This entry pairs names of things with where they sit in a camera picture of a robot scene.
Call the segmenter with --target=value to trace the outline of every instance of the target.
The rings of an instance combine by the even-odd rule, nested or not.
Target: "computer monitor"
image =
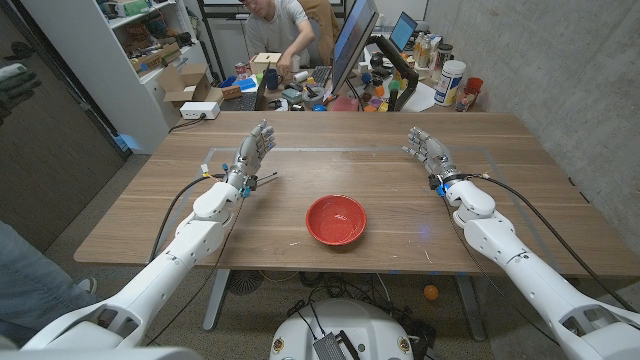
[[[404,51],[407,41],[409,41],[413,30],[415,30],[417,26],[418,23],[407,15],[407,13],[403,11],[402,14],[400,14],[396,27],[393,28],[393,32],[391,32],[391,36],[389,37],[389,40],[391,40],[391,43],[399,52]]]
[[[378,20],[374,0],[356,0],[333,49],[331,93],[337,95],[355,66]]]

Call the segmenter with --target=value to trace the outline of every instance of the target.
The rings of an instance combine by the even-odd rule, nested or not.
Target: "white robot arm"
[[[230,207],[255,190],[256,172],[271,148],[273,128],[265,120],[245,137],[233,163],[193,204],[193,212],[176,229],[174,240],[120,292],[53,321],[22,350],[125,349],[140,344],[158,314],[189,270],[216,251],[235,221]]]
[[[637,359],[640,315],[583,295],[516,236],[495,201],[461,174],[448,149],[413,128],[403,149],[425,164],[432,189],[458,207],[453,219],[476,251],[500,266],[570,359]]]

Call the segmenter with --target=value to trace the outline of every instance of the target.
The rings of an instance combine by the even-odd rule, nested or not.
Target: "jeans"
[[[22,343],[29,332],[98,302],[2,221],[0,244],[0,334]]]

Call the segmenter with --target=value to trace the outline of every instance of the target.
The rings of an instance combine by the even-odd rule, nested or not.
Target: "desk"
[[[514,115],[490,113],[223,112],[171,133],[75,253],[79,262],[144,265],[175,194],[206,162],[218,172],[263,118],[277,147],[259,175],[278,171],[244,201],[220,269],[471,274],[480,272],[456,237],[442,200],[429,191],[427,172],[401,151],[419,126],[448,145],[464,172],[489,172],[526,196],[592,269],[602,276],[636,277],[640,262],[602,216],[571,185]],[[577,262],[517,199],[475,181],[496,199],[519,237],[561,274],[585,276]],[[196,185],[178,203],[171,234],[193,200],[212,183]],[[327,194],[353,197],[368,222],[363,236],[342,247],[316,241],[305,214]],[[200,266],[213,266],[216,252]],[[477,256],[490,274],[503,274]]]

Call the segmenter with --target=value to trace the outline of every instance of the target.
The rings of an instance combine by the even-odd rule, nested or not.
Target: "power strip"
[[[202,114],[205,114],[205,119],[213,120],[220,113],[220,106],[217,102],[186,102],[180,113],[185,120],[199,119]]]

